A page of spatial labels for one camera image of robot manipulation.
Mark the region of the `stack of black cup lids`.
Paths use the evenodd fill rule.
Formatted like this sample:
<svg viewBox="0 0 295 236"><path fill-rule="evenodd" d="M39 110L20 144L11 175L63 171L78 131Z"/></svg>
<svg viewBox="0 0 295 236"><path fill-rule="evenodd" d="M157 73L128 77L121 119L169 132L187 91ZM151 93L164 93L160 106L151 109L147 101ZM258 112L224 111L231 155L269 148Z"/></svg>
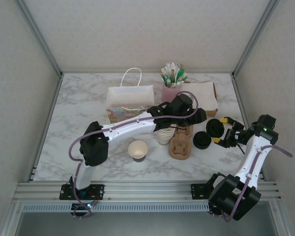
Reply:
<svg viewBox="0 0 295 236"><path fill-rule="evenodd" d="M199 131L194 135L193 144L198 149L207 149L211 144L211 136L204 131Z"/></svg>

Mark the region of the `brown pulp cup carrier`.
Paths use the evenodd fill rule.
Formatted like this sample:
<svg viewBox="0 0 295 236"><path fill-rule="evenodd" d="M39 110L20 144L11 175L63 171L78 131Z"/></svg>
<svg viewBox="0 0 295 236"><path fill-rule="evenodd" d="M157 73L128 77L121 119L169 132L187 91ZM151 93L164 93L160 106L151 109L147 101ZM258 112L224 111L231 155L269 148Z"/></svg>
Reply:
<svg viewBox="0 0 295 236"><path fill-rule="evenodd" d="M174 135L169 143L169 155L176 160L186 160L191 155L191 136L193 126L180 127L175 129Z"/></svg>

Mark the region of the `animal print paper gift bag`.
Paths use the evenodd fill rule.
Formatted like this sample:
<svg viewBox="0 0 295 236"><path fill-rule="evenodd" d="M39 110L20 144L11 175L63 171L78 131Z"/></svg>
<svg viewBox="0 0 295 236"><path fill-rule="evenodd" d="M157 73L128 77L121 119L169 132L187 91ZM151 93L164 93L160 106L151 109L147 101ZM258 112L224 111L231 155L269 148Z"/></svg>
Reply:
<svg viewBox="0 0 295 236"><path fill-rule="evenodd" d="M130 70L138 70L140 78L136 86L123 86L123 80ZM109 87L106 97L106 112L111 124L133 118L154 105L153 86L140 85L142 71L129 68L121 79L120 86Z"/></svg>

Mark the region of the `single paper coffee cup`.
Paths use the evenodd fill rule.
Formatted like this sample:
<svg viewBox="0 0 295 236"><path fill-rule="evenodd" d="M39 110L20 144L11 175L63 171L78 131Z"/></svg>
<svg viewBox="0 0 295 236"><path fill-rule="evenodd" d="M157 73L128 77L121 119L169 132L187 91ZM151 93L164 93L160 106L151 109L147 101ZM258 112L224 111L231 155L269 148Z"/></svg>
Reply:
<svg viewBox="0 0 295 236"><path fill-rule="evenodd" d="M128 147L128 153L134 162L143 162L146 154L148 152L148 147L145 142L136 140L133 141Z"/></svg>

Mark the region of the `pink cylindrical holder cup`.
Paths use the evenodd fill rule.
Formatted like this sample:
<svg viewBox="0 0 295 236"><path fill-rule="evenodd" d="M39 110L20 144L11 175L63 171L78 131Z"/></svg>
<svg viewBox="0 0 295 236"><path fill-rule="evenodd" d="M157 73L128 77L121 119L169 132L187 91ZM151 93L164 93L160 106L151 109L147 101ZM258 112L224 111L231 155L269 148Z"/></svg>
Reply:
<svg viewBox="0 0 295 236"><path fill-rule="evenodd" d="M162 95L161 101L162 102L172 102L175 96L181 91L181 87L177 88L169 88L165 85L162 87Z"/></svg>

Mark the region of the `stack of paper cups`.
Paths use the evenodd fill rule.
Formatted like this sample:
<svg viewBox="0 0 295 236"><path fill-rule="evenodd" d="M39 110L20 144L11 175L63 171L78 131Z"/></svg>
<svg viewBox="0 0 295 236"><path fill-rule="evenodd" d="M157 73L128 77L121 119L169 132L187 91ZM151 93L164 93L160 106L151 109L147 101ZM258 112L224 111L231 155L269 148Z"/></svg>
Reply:
<svg viewBox="0 0 295 236"><path fill-rule="evenodd" d="M169 127L156 131L157 141L161 145L167 145L174 135L175 127Z"/></svg>

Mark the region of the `small circuit board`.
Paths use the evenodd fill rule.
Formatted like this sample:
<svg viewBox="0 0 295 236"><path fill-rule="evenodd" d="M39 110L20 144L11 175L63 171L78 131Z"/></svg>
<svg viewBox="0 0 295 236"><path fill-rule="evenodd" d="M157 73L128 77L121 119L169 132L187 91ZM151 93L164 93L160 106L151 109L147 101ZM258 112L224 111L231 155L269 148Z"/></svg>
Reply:
<svg viewBox="0 0 295 236"><path fill-rule="evenodd" d="M93 203L84 203L85 206L82 206L79 203L73 203L71 205L71 210L77 211L88 211L88 208L91 209L93 207Z"/></svg>

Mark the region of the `aluminium table side rail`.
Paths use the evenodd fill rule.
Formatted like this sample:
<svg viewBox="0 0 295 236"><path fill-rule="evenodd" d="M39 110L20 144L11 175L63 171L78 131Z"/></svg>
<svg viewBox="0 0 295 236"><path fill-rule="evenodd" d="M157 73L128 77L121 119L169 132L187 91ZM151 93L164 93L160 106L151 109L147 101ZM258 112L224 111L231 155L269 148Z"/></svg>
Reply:
<svg viewBox="0 0 295 236"><path fill-rule="evenodd" d="M242 95L241 95L241 93L239 91L239 86L237 84L236 77L233 74L230 74L230 76L231 76L231 81L232 81L234 91L235 91L235 94L236 94L236 98L237 98L238 106L239 106L239 109L240 109L240 113L241 113L241 116L242 116L242 119L243 119L244 127L245 127L245 129L248 129L250 123L248 121L248 116L247 116L246 111L245 111L244 103L243 103L243 100L242 100ZM244 154L243 158L242 158L242 161L240 162L239 167L236 170L236 173L241 169L241 166L245 162L245 158L246 158L246 156ZM264 181L264 174L263 174L262 170L259 171L259 174L257 175L257 177L255 177L255 179L256 179L257 183L258 183L258 181Z"/></svg>
<svg viewBox="0 0 295 236"><path fill-rule="evenodd" d="M41 134L39 142L38 142L37 149L35 151L34 160L33 160L33 163L31 165L31 169L29 171L29 175L28 175L28 178L27 178L26 182L31 182L33 180L33 176L35 175L35 171L36 171L36 168L37 168L37 165L38 165L38 162L39 162L39 158L40 158L43 146L44 146L44 142L45 142L45 139L46 139L46 136L47 136L47 132L48 132L49 125L50 125L50 122L51 122L51 119L52 119L52 115L53 115L53 112L54 112L54 109L55 109L55 105L56 105L56 102L57 102L57 98L58 98L58 95L59 95L59 91L60 91L60 88L61 88L61 85L62 85L63 78L64 78L64 73L61 72L60 76L59 76L59 79L58 79L58 82L57 82L55 92L54 92L54 94L52 96L51 105L50 105L50 107L48 109L47 118L46 118L43 130L42 130L42 134Z"/></svg>

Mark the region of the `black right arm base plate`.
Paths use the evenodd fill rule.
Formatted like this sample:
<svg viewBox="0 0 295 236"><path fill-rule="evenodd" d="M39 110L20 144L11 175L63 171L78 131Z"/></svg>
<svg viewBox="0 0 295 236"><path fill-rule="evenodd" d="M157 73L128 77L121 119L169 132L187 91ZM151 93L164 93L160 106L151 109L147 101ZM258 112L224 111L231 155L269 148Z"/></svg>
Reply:
<svg viewBox="0 0 295 236"><path fill-rule="evenodd" d="M212 192L217 189L209 183L194 183L191 184L191 196L193 200L209 200Z"/></svg>

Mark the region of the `aluminium front rail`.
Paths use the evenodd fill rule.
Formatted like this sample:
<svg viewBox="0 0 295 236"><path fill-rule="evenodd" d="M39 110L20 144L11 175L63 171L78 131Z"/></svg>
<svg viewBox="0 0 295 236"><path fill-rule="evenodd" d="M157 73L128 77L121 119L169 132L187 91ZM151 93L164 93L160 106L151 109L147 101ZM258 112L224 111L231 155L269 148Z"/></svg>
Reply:
<svg viewBox="0 0 295 236"><path fill-rule="evenodd" d="M191 201L194 181L94 181L103 184L104 202L180 202ZM13 200L56 202L64 181L31 181L17 185Z"/></svg>

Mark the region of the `aluminium frame post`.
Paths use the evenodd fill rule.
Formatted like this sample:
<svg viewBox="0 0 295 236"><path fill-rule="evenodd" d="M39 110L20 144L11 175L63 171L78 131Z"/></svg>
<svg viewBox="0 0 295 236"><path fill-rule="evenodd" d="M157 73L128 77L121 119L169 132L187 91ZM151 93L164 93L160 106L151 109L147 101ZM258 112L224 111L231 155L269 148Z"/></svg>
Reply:
<svg viewBox="0 0 295 236"><path fill-rule="evenodd" d="M268 24L272 14L274 13L276 7L278 6L280 0L269 0L267 3L255 29L253 30L248 43L246 44L238 62L236 63L233 71L232 77L235 80L241 69L244 67L246 61L248 60L250 54L252 53L254 47L256 46L259 38L261 37L266 25Z"/></svg>
<svg viewBox="0 0 295 236"><path fill-rule="evenodd" d="M54 56L51 53L49 46L47 45L35 19L33 18L25 0L13 0L16 7L20 11L22 17L24 18L29 30L31 31L32 35L34 36L38 46L41 48L44 56L46 57L48 63L56 73L59 78L62 78L63 72L61 71L60 67L58 66Z"/></svg>

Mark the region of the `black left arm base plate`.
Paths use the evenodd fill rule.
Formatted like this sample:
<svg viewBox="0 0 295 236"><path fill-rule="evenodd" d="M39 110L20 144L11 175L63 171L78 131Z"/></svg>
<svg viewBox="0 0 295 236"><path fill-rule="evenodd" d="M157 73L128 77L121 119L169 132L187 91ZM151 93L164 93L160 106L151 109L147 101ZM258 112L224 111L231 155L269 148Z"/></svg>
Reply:
<svg viewBox="0 0 295 236"><path fill-rule="evenodd" d="M77 190L76 195L78 199L86 201L86 200L102 200L104 194L103 184L91 184L88 188ZM73 186L69 183L61 186L60 200L75 200L75 195L73 193Z"/></svg>

